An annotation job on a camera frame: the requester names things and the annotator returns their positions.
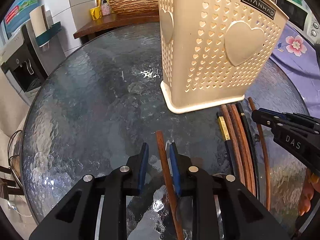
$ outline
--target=microwave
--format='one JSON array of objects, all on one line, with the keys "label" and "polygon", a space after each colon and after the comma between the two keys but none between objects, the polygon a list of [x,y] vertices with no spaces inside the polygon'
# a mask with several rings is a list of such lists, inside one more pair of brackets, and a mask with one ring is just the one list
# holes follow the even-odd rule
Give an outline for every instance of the microwave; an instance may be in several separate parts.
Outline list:
[{"label": "microwave", "polygon": [[312,44],[318,43],[320,25],[311,11],[292,0],[277,0],[277,6],[289,17],[288,24]]}]

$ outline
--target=black chopstick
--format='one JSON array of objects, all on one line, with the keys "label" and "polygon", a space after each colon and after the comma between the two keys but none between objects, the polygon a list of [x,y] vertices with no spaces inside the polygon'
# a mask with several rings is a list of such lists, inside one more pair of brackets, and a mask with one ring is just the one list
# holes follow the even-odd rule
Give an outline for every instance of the black chopstick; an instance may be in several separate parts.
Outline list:
[{"label": "black chopstick", "polygon": [[231,172],[236,178],[239,178],[238,165],[236,162],[235,153],[233,151],[232,142],[230,139],[228,128],[226,126],[226,123],[224,121],[224,117],[223,117],[222,113],[219,111],[217,112],[217,118],[218,118],[220,130],[221,130],[222,138],[224,140],[224,144],[227,149]]},{"label": "black chopstick", "polygon": [[254,178],[255,178],[256,197],[259,200],[260,199],[260,181],[259,181],[257,154],[256,154],[256,150],[254,148],[254,143],[252,140],[249,124],[248,124],[247,118],[244,115],[244,111],[243,111],[241,103],[237,102],[236,107],[237,107],[238,113],[240,115],[240,119],[241,119],[241,122],[242,122],[242,125],[244,128],[244,132],[247,137],[247,141],[248,141],[248,145],[249,145],[249,149],[250,149],[252,166],[253,166],[253,174],[254,174]]}]

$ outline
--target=silver screw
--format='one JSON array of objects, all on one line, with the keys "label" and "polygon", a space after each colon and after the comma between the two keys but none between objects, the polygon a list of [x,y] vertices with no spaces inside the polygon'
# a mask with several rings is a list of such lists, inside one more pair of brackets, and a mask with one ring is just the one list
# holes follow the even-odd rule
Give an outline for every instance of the silver screw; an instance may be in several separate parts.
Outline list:
[{"label": "silver screw", "polygon": [[127,171],[129,171],[130,170],[130,168],[128,167],[128,166],[121,166],[120,167],[120,171],[121,172],[127,172]]},{"label": "silver screw", "polygon": [[93,179],[93,177],[92,177],[92,175],[90,175],[90,174],[87,174],[87,175],[85,175],[84,177],[83,177],[83,180],[85,181],[85,182],[89,182],[90,180],[92,180]]},{"label": "silver screw", "polygon": [[226,179],[227,179],[227,181],[233,182],[233,181],[236,180],[236,177],[231,175],[231,174],[229,174],[229,175],[226,176]]},{"label": "silver screw", "polygon": [[196,167],[196,166],[190,166],[190,167],[189,167],[189,171],[190,171],[190,172],[197,172],[197,171],[199,171],[199,169],[198,169],[198,167]]}]

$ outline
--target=chopstick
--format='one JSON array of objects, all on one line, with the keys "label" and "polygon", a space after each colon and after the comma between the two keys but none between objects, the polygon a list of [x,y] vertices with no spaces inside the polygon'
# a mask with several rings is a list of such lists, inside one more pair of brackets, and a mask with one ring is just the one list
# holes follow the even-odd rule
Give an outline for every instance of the chopstick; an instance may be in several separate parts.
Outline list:
[{"label": "chopstick", "polygon": [[165,183],[165,186],[166,186],[167,192],[168,192],[168,199],[169,199],[169,204],[170,204],[170,209],[171,209],[171,213],[172,213],[174,227],[176,229],[178,240],[183,240],[182,227],[181,227],[181,224],[179,223],[179,221],[177,221],[177,219],[176,219],[176,210],[177,210],[178,204],[177,204],[177,198],[176,198],[176,195],[175,195],[174,189],[173,189],[172,178],[171,178],[171,174],[170,174],[170,169],[169,169],[167,154],[165,151],[164,139],[163,139],[162,132],[157,131],[156,137],[157,137],[158,151],[159,151],[160,161],[161,161],[161,166],[162,166],[162,173],[163,173],[163,177],[164,177],[164,183]]},{"label": "chopstick", "polygon": [[[251,97],[248,98],[249,104],[251,107],[251,110],[254,111],[256,110],[256,107],[253,103],[253,100]],[[261,143],[262,147],[262,152],[263,152],[263,159],[264,159],[264,169],[266,173],[266,209],[270,211],[270,206],[271,206],[271,192],[270,192],[270,165],[269,165],[269,157],[268,157],[268,150],[267,150],[267,145],[266,141],[263,136],[263,130],[261,127],[261,124],[257,123],[257,128],[258,128],[258,133],[259,133],[259,140]]]},{"label": "chopstick", "polygon": [[243,144],[244,146],[244,154],[246,155],[247,163],[248,163],[248,172],[250,175],[250,181],[251,181],[251,192],[254,196],[256,196],[256,187],[255,187],[255,179],[254,179],[254,174],[253,174],[253,165],[252,165],[252,160],[251,160],[251,155],[250,155],[250,150],[249,150],[249,145],[247,142],[247,138],[245,136],[245,132],[242,126],[242,122],[238,113],[238,110],[236,108],[236,105],[232,104],[231,106],[231,111],[233,112],[233,115],[235,117],[236,121],[236,126],[238,127],[238,133],[239,133],[239,143]]},{"label": "chopstick", "polygon": [[231,121],[232,121],[233,127],[235,128],[235,134],[237,137],[237,141],[239,143],[240,156],[241,156],[241,161],[242,161],[242,165],[243,165],[243,169],[244,169],[245,185],[246,185],[247,189],[252,193],[252,184],[251,184],[251,176],[250,176],[250,171],[249,171],[248,158],[247,158],[247,154],[246,154],[246,151],[244,148],[244,143],[241,138],[240,129],[239,129],[239,126],[236,121],[236,115],[232,111],[231,105],[227,105],[227,107],[228,107],[228,110],[229,110],[229,113],[231,116]]},{"label": "chopstick", "polygon": [[222,134],[222,139],[224,141],[224,144],[226,146],[226,150],[229,156],[229,162],[230,162],[230,166],[231,166],[231,173],[236,177],[239,178],[239,170],[238,170],[238,164],[236,161],[236,156],[235,156],[235,152],[232,148],[232,141],[228,132],[228,128],[226,125],[226,122],[224,120],[224,117],[222,115],[221,112],[217,112],[217,118],[218,118],[218,123],[219,123],[219,127],[220,127],[220,131]]},{"label": "chopstick", "polygon": [[258,170],[258,161],[257,161],[257,154],[256,149],[254,148],[254,143],[252,140],[252,135],[250,132],[249,124],[247,118],[244,115],[244,111],[240,102],[236,103],[236,107],[238,109],[238,113],[242,122],[242,126],[244,128],[245,135],[247,137],[247,142],[249,145],[249,151],[251,154],[252,159],[252,166],[253,166],[253,175],[255,181],[255,189],[256,189],[256,197],[260,200],[260,179],[259,179],[259,170]]},{"label": "chopstick", "polygon": [[226,122],[226,126],[228,128],[228,132],[229,132],[230,139],[231,139],[231,142],[232,142],[233,151],[235,153],[236,163],[237,163],[238,171],[239,171],[239,179],[240,179],[241,183],[246,186],[246,181],[245,181],[245,176],[244,176],[244,169],[243,169],[243,165],[242,165],[242,161],[241,161],[238,141],[237,141],[236,134],[235,134],[235,131],[234,131],[233,126],[232,126],[232,122],[231,122],[230,115],[228,113],[227,106],[226,105],[222,105],[221,106],[221,111],[222,111],[224,120]]}]

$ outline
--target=yellow mug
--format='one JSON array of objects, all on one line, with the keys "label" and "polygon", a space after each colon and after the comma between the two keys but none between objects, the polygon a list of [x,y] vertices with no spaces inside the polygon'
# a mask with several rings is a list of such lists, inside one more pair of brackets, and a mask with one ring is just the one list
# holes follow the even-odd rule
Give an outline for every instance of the yellow mug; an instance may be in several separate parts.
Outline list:
[{"label": "yellow mug", "polygon": [[101,6],[94,7],[90,9],[90,15],[92,20],[97,20],[102,17],[102,9]]}]

